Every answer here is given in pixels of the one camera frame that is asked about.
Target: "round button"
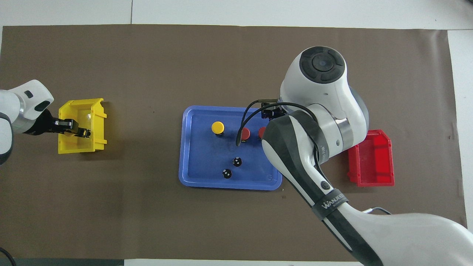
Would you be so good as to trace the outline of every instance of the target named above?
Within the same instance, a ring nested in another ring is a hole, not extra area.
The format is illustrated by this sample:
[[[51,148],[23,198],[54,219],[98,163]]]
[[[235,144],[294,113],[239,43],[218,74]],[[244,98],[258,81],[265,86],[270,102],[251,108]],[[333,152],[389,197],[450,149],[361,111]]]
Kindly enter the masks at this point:
[[[325,189],[325,190],[330,189],[330,185],[329,185],[327,182],[325,182],[325,181],[322,181],[322,182],[320,183],[320,186],[321,186],[323,189]]]
[[[235,157],[232,161],[233,165],[236,167],[240,167],[243,161],[241,160],[240,157]]]
[[[334,60],[326,53],[318,53],[312,59],[312,65],[315,69],[322,72],[327,72],[332,69]]]
[[[246,127],[241,132],[241,141],[245,142],[250,138],[250,130]]]
[[[258,130],[258,139],[263,139],[263,134],[264,134],[264,131],[266,130],[266,127],[263,126],[263,127],[260,127],[260,129]]]
[[[224,129],[225,129],[225,126],[220,121],[214,122],[212,124],[212,132],[214,132],[214,134],[216,135],[223,134]]]
[[[232,177],[232,170],[225,169],[223,170],[222,175],[224,178],[229,179],[230,177]]]

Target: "blue tray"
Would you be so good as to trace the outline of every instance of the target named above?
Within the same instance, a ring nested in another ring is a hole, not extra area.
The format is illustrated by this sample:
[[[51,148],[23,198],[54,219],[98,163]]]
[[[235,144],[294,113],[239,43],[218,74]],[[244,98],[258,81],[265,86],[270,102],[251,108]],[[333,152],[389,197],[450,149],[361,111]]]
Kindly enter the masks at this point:
[[[235,138],[245,108],[190,106],[182,120],[179,180],[186,186],[274,190],[281,185],[282,174],[266,158],[258,130],[269,122],[260,115],[253,117],[246,127],[251,135],[239,147]],[[256,108],[251,108],[248,115]],[[225,126],[223,136],[215,136],[211,126],[221,121]],[[232,160],[242,159],[235,167]],[[232,170],[232,177],[222,176],[224,169]]]

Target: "black cable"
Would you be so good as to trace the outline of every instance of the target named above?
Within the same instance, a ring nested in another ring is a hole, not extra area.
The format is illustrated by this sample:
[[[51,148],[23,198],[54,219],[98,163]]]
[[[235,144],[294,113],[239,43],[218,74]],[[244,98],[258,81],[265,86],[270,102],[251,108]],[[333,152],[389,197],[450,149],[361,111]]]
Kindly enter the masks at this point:
[[[245,120],[245,116],[246,116],[246,114],[248,113],[248,110],[250,110],[250,108],[251,108],[254,104],[258,103],[259,101],[260,101],[260,100],[253,101],[253,102],[251,102],[251,104],[248,105],[248,107],[246,108],[245,112],[243,112],[243,116],[241,117],[240,125],[243,124],[243,121]]]
[[[3,248],[0,248],[0,251],[5,254],[5,256],[7,256],[8,260],[10,261],[11,263],[11,266],[17,266],[17,263],[15,262],[15,260],[13,259],[13,257],[10,255],[10,253],[8,253],[8,251],[4,250]]]
[[[388,214],[388,215],[391,215],[391,214],[392,214],[392,213],[388,212],[386,209],[383,209],[383,208],[381,208],[381,207],[373,207],[373,208],[371,208],[371,209],[373,209],[373,211],[374,211],[374,210],[380,210],[380,211],[382,211],[382,212],[384,212],[384,213],[386,213],[386,214]]]
[[[320,164],[319,164],[319,149],[317,147],[317,145],[314,143],[314,149],[315,149],[315,152],[314,152],[314,156],[315,156],[315,169],[317,171],[319,171],[320,175],[325,178],[325,180],[332,186],[332,184],[330,183],[330,181],[328,180],[327,176],[325,176],[324,172],[322,171],[322,167],[320,167]]]
[[[245,120],[246,114],[248,113],[248,110],[256,104],[256,103],[277,103],[278,99],[258,99],[256,101],[253,101],[251,104],[248,105],[248,107],[245,109],[245,112],[243,112],[243,117],[241,118],[240,125],[243,124],[243,121]]]
[[[310,111],[307,107],[305,107],[303,105],[295,104],[295,103],[288,103],[288,102],[268,104],[268,105],[265,105],[265,106],[259,108],[256,111],[254,111],[247,119],[245,119],[245,121],[243,121],[243,123],[240,126],[240,129],[238,130],[238,133],[236,134],[235,144],[236,144],[237,147],[240,146],[241,134],[242,134],[243,128],[246,125],[246,123],[248,123],[248,121],[250,121],[250,119],[253,118],[253,116],[255,116],[259,112],[263,111],[264,109],[268,109],[268,108],[275,107],[275,106],[294,106],[294,107],[300,108],[300,109],[306,111],[312,117],[312,119],[314,121],[317,121],[317,118],[315,117],[314,113],[312,113],[312,111]]]

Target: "red bin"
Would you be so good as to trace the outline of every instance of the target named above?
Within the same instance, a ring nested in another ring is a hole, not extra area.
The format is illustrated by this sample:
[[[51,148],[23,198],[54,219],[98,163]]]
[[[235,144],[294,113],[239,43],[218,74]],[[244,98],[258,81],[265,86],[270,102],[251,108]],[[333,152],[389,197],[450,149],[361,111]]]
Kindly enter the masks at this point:
[[[357,186],[394,186],[391,140],[380,129],[369,130],[366,139],[348,149],[350,181]]]

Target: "red cap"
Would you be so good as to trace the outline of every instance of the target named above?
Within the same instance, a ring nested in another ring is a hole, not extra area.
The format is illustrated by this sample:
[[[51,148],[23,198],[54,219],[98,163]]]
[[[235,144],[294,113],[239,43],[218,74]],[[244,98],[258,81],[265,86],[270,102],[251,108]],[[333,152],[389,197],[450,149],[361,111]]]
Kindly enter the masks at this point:
[[[246,141],[250,138],[250,130],[246,127],[241,132],[241,141]]]
[[[264,130],[266,129],[265,126],[263,127],[260,127],[260,130],[258,130],[258,139],[262,139],[263,138],[263,134],[264,134]]]

